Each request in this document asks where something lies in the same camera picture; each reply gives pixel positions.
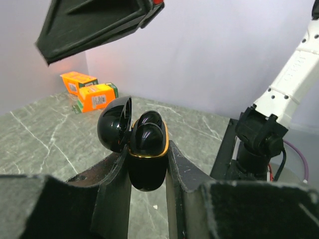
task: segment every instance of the gray wall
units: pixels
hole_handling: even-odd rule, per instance
[[[0,115],[65,90],[59,75],[88,73],[85,53],[47,67],[34,46],[50,0],[0,2]]]
[[[145,29],[87,51],[89,72],[120,91],[237,118],[275,79],[314,0],[166,0]],[[319,83],[296,124],[319,127]]]

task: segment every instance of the cardboard box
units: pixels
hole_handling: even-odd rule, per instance
[[[78,113],[84,113],[103,109],[117,97],[119,97],[118,89],[113,83],[83,87],[79,89],[75,110]]]
[[[96,77],[84,75],[75,71],[62,74],[61,77],[68,92],[76,96],[79,96],[80,88],[99,84]]]

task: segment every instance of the marble table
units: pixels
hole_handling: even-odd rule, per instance
[[[65,92],[1,116],[0,174],[51,174],[65,181],[110,154],[96,133],[101,111],[75,114],[75,101]],[[158,111],[184,156],[210,173],[228,118],[137,97],[132,102],[132,121]],[[148,193],[133,188],[129,239],[167,238],[165,184]]]

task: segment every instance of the earbud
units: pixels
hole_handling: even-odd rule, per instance
[[[144,123],[154,123],[161,127],[162,119],[158,112],[156,111],[147,111],[141,115],[138,121],[138,127],[143,125]]]
[[[161,153],[163,144],[163,132],[154,123],[144,123],[138,126],[135,133],[136,148],[149,153]]]

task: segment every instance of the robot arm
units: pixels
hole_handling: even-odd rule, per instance
[[[236,125],[236,135],[243,145],[229,168],[230,179],[243,174],[263,179],[271,158],[284,152],[283,137],[291,118],[319,75],[318,3],[316,0],[313,18],[295,52]]]
[[[258,98],[256,111],[276,115],[277,123],[289,128],[300,101],[319,75],[319,20],[312,20],[307,32],[277,78]]]

